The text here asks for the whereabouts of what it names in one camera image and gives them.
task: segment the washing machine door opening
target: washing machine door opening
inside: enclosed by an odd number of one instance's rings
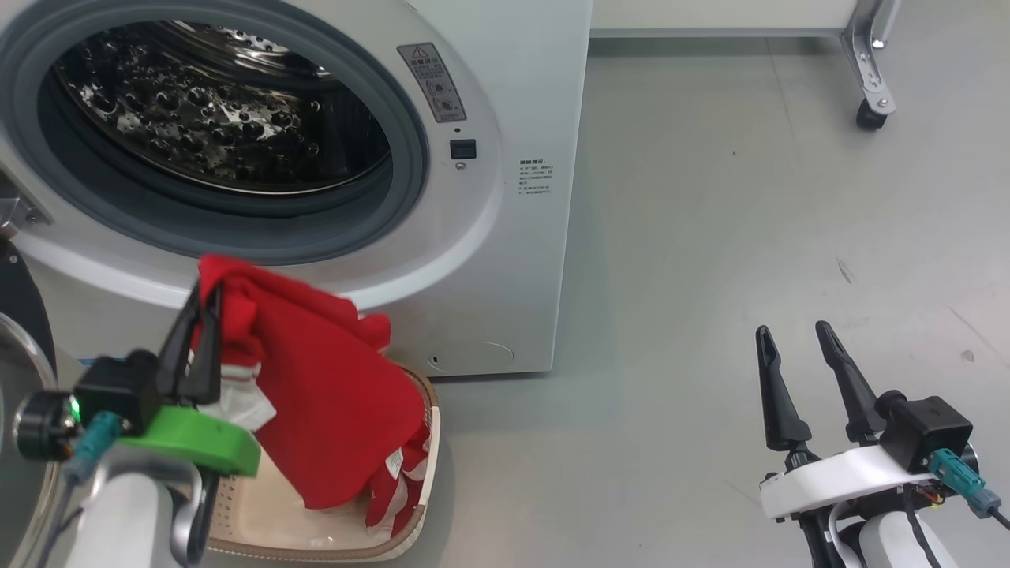
[[[286,3],[41,0],[19,20],[0,121],[48,188],[120,233],[304,264],[382,238],[420,196],[407,95]]]

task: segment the metal caster bracket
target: metal caster bracket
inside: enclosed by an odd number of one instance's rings
[[[863,127],[880,128],[887,116],[897,108],[891,91],[881,76],[880,68],[877,67],[874,50],[887,45],[900,6],[901,0],[858,0],[848,26],[841,34],[845,57],[852,66],[866,98],[857,118]],[[868,112],[879,116],[870,115],[873,119],[868,120]]]

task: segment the red garment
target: red garment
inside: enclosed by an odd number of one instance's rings
[[[359,319],[349,300],[225,257],[204,257],[200,277],[201,302],[224,285],[222,363],[263,366],[257,385],[277,416],[256,437],[306,508],[337,506],[374,476],[391,477],[386,459],[426,438],[417,387],[379,354],[388,317]],[[388,489],[371,488],[376,506],[388,505]]]

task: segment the front-loading washing machine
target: front-loading washing machine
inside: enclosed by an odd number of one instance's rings
[[[217,253],[388,313],[431,375],[549,369],[590,11],[6,0],[0,225],[57,345],[156,348]]]

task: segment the laundry basket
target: laundry basket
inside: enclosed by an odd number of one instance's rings
[[[366,530],[369,496],[326,510],[309,510],[291,483],[264,452],[256,479],[222,479],[214,504],[207,547],[227,554],[292,562],[369,562],[390,560],[409,549],[424,527],[438,461],[441,420],[438,399],[427,377],[403,369],[421,393],[431,433],[420,500],[399,534]]]

